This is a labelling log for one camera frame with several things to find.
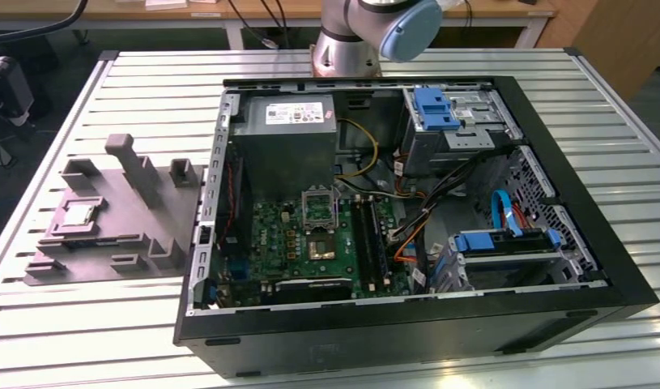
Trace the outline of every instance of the black cable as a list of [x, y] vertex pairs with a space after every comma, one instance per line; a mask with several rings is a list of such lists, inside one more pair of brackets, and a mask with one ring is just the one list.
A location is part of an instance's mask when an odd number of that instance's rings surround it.
[[470, 0], [465, 0], [465, 4], [467, 5], [467, 20], [465, 21], [465, 27], [462, 28], [462, 39], [465, 39], [469, 28], [474, 26], [474, 9], [471, 8]]
[[78, 21], [78, 19], [80, 19], [80, 16], [83, 15], [87, 6], [88, 6], [88, 0], [79, 0], [78, 7], [72, 12], [71, 16], [63, 19], [59, 23], [50, 24], [48, 26], [40, 28], [32, 28], [24, 31], [7, 32], [4, 34], [0, 34], [0, 44], [11, 41], [19, 41], [20, 39], [32, 38], [35, 36], [46, 35], [54, 31], [59, 31], [60, 29], [71, 26], [71, 24], [74, 24]]
[[430, 213], [438, 206], [438, 202], [442, 197], [447, 195], [450, 190], [455, 189], [466, 182], [479, 162], [482, 162], [486, 158], [507, 154], [514, 149], [515, 146], [510, 145], [495, 150], [478, 152], [463, 164], [461, 164], [434, 185], [428, 196], [420, 204], [419, 214], [414, 216], [412, 219], [400, 228], [396, 229], [394, 234], [398, 235], [407, 231], [410, 228], [415, 228], [420, 223], [423, 223], [424, 218], [428, 217]]
[[272, 10], [270, 9], [270, 6], [267, 5], [267, 2], [264, 0], [260, 0], [260, 2], [263, 3], [263, 7], [266, 8], [267, 10], [267, 13], [270, 14], [272, 20], [275, 20], [275, 24], [276, 26], [279, 27], [279, 29], [282, 30], [283, 29], [283, 26], [282, 26], [282, 23], [279, 23], [279, 20], [276, 19], [276, 16], [275, 14], [272, 13]]
[[276, 6], [279, 6], [279, 12], [282, 13], [282, 22], [284, 24], [284, 44], [287, 45], [287, 49], [291, 49], [291, 43], [288, 39], [288, 28], [287, 28], [287, 14], [284, 13], [284, 7], [282, 6], [282, 2], [275, 0]]
[[246, 27], [248, 32], [255, 36], [255, 39], [258, 39], [264, 46], [270, 47], [268, 43], [266, 43], [266, 42], [271, 42], [271, 40], [264, 38], [260, 34], [256, 33], [256, 31], [254, 30], [254, 28], [251, 27], [251, 25], [248, 24], [248, 22], [243, 18], [242, 12], [239, 12], [239, 9], [236, 7], [234, 0], [230, 0], [230, 4], [231, 4], [231, 9], [234, 10], [234, 12], [236, 12], [236, 16], [243, 23], [243, 27]]

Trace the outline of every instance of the blue latch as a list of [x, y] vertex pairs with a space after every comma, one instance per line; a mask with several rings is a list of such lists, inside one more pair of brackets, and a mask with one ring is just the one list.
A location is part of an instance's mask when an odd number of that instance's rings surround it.
[[439, 88], [415, 88], [414, 105], [424, 119], [424, 130], [458, 130], [461, 122], [453, 116], [453, 103]]
[[495, 245], [493, 244], [490, 233], [463, 233], [465, 239], [470, 250], [493, 250]]
[[455, 246], [461, 253], [470, 250], [495, 249], [490, 233], [462, 233], [455, 237]]
[[210, 300], [218, 300], [218, 287], [215, 285], [210, 286]]
[[546, 231], [546, 234], [549, 235], [549, 239], [551, 244], [554, 245], [554, 248], [557, 249], [558, 247], [561, 247], [563, 243], [561, 233], [558, 233], [558, 231], [555, 231], [554, 229], [550, 229], [549, 231]]
[[458, 235], [455, 237], [455, 246], [458, 247], [458, 251], [462, 253], [470, 249], [470, 245], [467, 245], [467, 240], [465, 236]]

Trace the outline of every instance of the power cable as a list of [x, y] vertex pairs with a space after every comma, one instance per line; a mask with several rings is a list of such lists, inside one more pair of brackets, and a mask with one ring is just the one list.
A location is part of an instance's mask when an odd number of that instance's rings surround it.
[[79, 0], [78, 7], [71, 16], [63, 19], [59, 23], [50, 24], [48, 26], [40, 28], [31, 28], [30, 30], [24, 31], [7, 32], [4, 34], [0, 34], [0, 44], [8, 43], [11, 41], [19, 41], [20, 39], [32, 38], [35, 36], [42, 36], [51, 32], [59, 31], [66, 27], [70, 27], [78, 21], [78, 19], [80, 19], [87, 6], [88, 0]]

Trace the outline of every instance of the aluminum extrusion table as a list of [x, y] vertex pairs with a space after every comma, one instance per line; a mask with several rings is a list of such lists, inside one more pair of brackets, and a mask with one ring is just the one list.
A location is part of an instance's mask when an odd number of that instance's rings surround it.
[[[660, 143], [582, 57], [563, 50], [443, 49], [386, 75], [514, 75], [660, 298]], [[28, 287], [38, 239], [71, 156], [128, 132], [155, 165], [207, 164], [223, 79], [308, 76], [307, 51], [120, 53], [90, 76], [0, 237], [0, 387], [228, 385], [172, 345], [180, 278]], [[543, 353], [234, 381], [270, 387], [660, 387], [660, 304]]]

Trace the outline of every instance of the yellow wire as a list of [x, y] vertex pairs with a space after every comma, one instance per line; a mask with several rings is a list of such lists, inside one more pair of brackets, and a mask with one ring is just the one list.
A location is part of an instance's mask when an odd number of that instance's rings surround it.
[[359, 123], [354, 122], [351, 119], [338, 119], [338, 122], [347, 122], [350, 123], [355, 128], [358, 128], [359, 130], [363, 131], [363, 133], [366, 134], [366, 136], [368, 137], [368, 139], [371, 139], [371, 143], [374, 144], [374, 158], [371, 159], [371, 163], [367, 165], [366, 168], [363, 168], [362, 170], [359, 170], [358, 172], [354, 172], [354, 173], [347, 173], [347, 174], [339, 174], [338, 175], [338, 178], [348, 178], [348, 177], [355, 177], [355, 176], [360, 176], [362, 174], [364, 174], [371, 168], [372, 166], [378, 163], [378, 154], [379, 154], [379, 150], [378, 150], [378, 140], [375, 140], [374, 136], [371, 135], [371, 133], [368, 132], [368, 130], [366, 129], [366, 127], [363, 127]]

